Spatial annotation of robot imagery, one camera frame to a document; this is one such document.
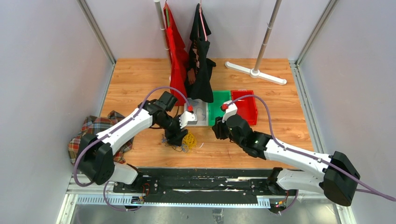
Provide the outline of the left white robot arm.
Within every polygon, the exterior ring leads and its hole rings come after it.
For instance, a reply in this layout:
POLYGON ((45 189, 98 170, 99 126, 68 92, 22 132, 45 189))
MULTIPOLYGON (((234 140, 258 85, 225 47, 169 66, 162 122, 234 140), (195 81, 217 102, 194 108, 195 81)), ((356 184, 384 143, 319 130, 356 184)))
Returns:
POLYGON ((168 114, 177 98, 165 91, 159 99, 145 98, 130 115, 98 134, 85 134, 79 144, 73 168, 75 183, 87 187, 93 183, 102 185, 107 182, 121 182, 132 193, 139 192, 143 180, 139 171, 128 164, 113 160, 120 148, 145 129, 158 125, 165 130, 165 136, 172 145, 180 146, 187 135, 188 122, 196 115, 191 105, 181 115, 168 114))

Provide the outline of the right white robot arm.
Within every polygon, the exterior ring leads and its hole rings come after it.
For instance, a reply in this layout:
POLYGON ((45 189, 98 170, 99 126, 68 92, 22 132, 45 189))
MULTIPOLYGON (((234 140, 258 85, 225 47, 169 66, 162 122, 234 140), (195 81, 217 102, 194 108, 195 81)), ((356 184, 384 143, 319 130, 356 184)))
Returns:
POLYGON ((295 170, 273 169, 267 179, 270 193, 303 190, 322 193, 338 205, 352 204, 361 176, 344 153, 321 154, 286 144, 269 134, 254 131, 238 114, 227 120, 217 117, 212 130, 217 139, 229 139, 251 157, 295 167, 295 170))

